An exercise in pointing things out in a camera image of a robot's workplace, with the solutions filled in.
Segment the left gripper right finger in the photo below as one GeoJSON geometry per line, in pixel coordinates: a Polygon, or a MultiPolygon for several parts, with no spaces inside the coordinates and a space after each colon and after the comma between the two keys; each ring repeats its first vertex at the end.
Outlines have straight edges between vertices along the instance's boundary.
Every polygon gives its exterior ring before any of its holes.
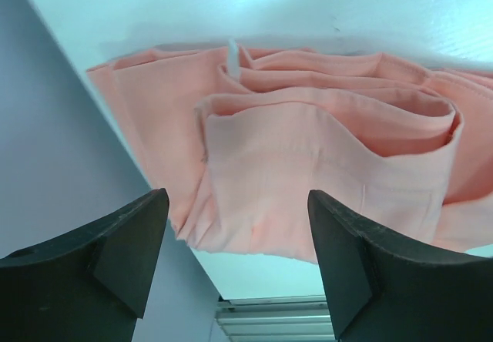
{"type": "Polygon", "coordinates": [[[339,341],[492,339],[492,261],[411,239],[323,191],[307,200],[339,341]]]}

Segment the pink pleated skirt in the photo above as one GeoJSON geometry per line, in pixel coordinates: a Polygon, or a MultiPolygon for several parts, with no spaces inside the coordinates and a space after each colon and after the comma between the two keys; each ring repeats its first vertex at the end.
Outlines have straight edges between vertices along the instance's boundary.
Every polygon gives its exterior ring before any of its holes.
{"type": "Polygon", "coordinates": [[[313,189],[445,249],[492,242],[491,75],[242,47],[87,74],[194,249],[314,262],[313,189]]]}

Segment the aluminium rail frame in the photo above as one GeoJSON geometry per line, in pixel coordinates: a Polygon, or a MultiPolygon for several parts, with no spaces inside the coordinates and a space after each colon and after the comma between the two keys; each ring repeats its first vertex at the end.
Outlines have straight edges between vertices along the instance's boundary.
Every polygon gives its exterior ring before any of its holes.
{"type": "Polygon", "coordinates": [[[216,322],[230,341],[335,341],[322,296],[221,300],[216,322]]]}

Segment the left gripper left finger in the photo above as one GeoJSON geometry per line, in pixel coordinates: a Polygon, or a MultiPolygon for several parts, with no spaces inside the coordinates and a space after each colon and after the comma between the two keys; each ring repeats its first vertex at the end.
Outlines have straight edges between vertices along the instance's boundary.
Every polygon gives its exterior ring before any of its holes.
{"type": "Polygon", "coordinates": [[[1,260],[3,341],[130,341],[143,318],[169,212],[155,189],[1,260]]]}

